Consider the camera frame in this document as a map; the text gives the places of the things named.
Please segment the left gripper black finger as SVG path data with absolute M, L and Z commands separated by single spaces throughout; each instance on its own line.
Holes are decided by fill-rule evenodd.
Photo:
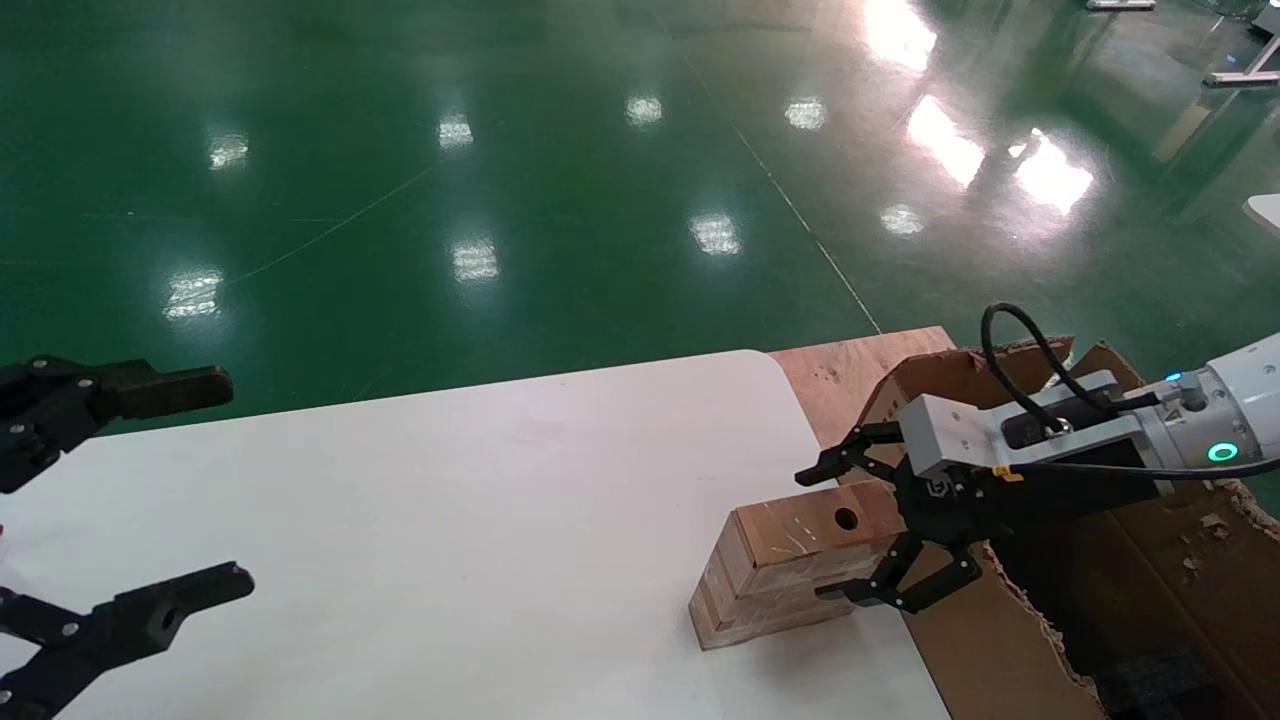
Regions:
M 3 674 L 1 716 L 54 719 L 104 674 L 169 651 L 188 616 L 253 591 L 237 562 L 127 591 L 87 614 L 3 588 L 3 634 L 38 650 Z
M 1 491 L 13 495 L 119 420 L 219 407 L 234 397 L 220 366 L 159 372 L 147 361 L 86 365 L 40 355 L 1 369 Z

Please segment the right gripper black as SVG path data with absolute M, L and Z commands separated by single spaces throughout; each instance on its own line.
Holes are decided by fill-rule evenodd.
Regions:
M 819 452 L 813 466 L 795 473 L 801 487 L 837 480 L 852 470 L 895 483 L 899 512 L 906 528 L 868 578 L 815 588 L 826 601 L 846 600 L 860 607 L 878 603 L 916 614 L 970 585 L 983 571 L 969 547 L 979 541 L 1021 534 L 1039 527 L 1123 509 L 1172 495 L 1170 480 L 1138 477 L 1142 460 L 1128 439 L 1050 460 L 1039 471 L 996 477 L 984 468 L 948 465 L 938 479 L 913 473 L 910 461 L 876 460 L 868 450 L 901 445 L 896 421 L 855 425 L 837 443 Z M 901 583 L 925 547 L 945 546 L 950 561 L 902 588 Z

